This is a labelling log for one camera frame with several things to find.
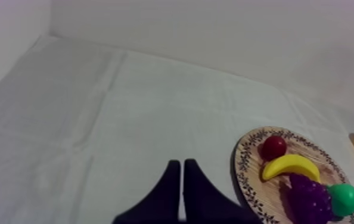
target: yellow object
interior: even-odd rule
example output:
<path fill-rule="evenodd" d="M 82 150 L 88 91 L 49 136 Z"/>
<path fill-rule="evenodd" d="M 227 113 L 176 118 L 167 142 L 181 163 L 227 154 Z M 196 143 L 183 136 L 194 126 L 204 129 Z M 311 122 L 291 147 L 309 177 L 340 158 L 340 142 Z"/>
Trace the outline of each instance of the yellow object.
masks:
<path fill-rule="evenodd" d="M 320 183 L 318 167 L 301 155 L 288 154 L 272 160 L 265 166 L 262 178 L 267 181 L 280 173 L 298 173 Z"/>

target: toy fruit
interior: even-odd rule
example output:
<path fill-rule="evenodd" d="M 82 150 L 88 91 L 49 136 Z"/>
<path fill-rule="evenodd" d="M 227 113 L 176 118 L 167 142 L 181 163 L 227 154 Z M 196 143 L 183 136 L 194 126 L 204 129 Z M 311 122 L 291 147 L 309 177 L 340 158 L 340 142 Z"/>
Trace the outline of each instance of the toy fruit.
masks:
<path fill-rule="evenodd" d="M 284 155 L 286 150 L 287 144 L 285 140 L 280 136 L 273 135 L 268 137 L 263 143 L 262 157 L 267 161 L 271 161 Z"/>
<path fill-rule="evenodd" d="M 348 216 L 354 212 L 354 187 L 343 183 L 328 187 L 331 195 L 333 213 L 336 216 Z"/>
<path fill-rule="evenodd" d="M 309 179 L 320 183 L 320 172 L 318 167 L 301 155 L 289 154 L 272 160 L 265 166 L 262 178 L 267 181 L 280 173 L 302 174 Z"/>
<path fill-rule="evenodd" d="M 333 219 L 331 196 L 325 186 L 294 173 L 290 174 L 290 182 L 288 202 L 296 223 L 326 224 Z"/>

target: red apple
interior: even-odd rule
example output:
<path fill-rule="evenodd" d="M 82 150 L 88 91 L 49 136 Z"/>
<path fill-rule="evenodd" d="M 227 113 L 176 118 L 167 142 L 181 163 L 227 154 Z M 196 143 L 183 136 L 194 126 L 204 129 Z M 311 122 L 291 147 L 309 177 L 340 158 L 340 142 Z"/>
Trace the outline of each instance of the red apple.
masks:
<path fill-rule="evenodd" d="M 262 157 L 271 161 L 275 158 L 281 157 L 287 151 L 287 144 L 285 140 L 277 135 L 270 136 L 263 143 Z"/>

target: green lime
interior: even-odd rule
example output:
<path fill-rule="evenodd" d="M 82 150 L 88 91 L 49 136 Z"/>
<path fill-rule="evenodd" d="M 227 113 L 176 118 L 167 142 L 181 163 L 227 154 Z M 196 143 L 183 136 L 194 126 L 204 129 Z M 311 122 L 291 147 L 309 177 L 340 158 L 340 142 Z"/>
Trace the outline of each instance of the green lime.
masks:
<path fill-rule="evenodd" d="M 348 216 L 354 212 L 354 187 L 343 183 L 328 187 L 331 206 L 336 216 Z"/>

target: table surface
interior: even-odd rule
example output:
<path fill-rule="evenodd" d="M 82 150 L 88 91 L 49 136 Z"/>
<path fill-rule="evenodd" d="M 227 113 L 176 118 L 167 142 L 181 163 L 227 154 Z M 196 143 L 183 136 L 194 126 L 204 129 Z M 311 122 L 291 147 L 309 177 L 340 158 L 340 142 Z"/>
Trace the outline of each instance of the table surface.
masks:
<path fill-rule="evenodd" d="M 244 77 L 41 38 L 0 82 L 0 223 L 110 223 L 170 159 L 195 158 L 237 203 L 230 156 L 261 126 L 315 141 L 354 185 L 354 133 L 337 113 Z"/>

